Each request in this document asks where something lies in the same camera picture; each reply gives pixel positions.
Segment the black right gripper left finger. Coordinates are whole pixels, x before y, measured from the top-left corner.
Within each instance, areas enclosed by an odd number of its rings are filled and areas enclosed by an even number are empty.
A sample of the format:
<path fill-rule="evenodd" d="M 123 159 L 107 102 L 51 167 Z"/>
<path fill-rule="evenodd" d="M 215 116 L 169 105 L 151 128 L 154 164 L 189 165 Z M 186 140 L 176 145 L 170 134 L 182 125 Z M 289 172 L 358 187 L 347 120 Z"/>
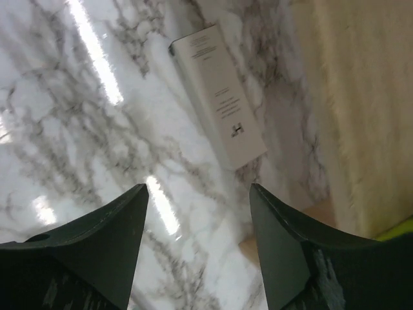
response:
<path fill-rule="evenodd" d="M 137 184 L 76 220 L 1 244 L 1 309 L 126 309 L 147 205 Z"/>

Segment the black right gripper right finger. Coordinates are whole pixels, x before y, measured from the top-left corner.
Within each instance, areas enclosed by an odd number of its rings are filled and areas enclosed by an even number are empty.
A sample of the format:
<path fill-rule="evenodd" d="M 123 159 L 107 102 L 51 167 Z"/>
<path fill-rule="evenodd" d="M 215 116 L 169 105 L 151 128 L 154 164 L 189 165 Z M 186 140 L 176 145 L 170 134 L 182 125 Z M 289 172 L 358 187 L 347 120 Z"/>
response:
<path fill-rule="evenodd" d="M 269 309 L 411 309 L 412 233 L 385 241 L 340 231 L 259 184 L 249 193 Z"/>

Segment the green black Gillette box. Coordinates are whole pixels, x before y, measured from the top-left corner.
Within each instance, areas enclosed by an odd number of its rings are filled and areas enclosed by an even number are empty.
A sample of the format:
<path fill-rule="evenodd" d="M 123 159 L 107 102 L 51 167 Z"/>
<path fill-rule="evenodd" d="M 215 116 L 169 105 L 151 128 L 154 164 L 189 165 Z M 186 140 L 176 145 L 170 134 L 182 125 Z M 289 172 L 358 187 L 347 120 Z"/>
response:
<path fill-rule="evenodd" d="M 413 219 L 409 218 L 388 231 L 380 234 L 376 240 L 385 241 L 413 232 Z"/>

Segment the small white H box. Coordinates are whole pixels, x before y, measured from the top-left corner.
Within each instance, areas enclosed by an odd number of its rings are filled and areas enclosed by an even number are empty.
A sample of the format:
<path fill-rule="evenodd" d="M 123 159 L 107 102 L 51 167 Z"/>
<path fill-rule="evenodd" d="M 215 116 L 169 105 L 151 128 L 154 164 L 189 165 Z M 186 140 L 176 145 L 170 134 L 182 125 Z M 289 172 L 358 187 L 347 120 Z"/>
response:
<path fill-rule="evenodd" d="M 238 170 L 267 150 L 216 25 L 171 42 L 172 56 L 220 164 Z"/>

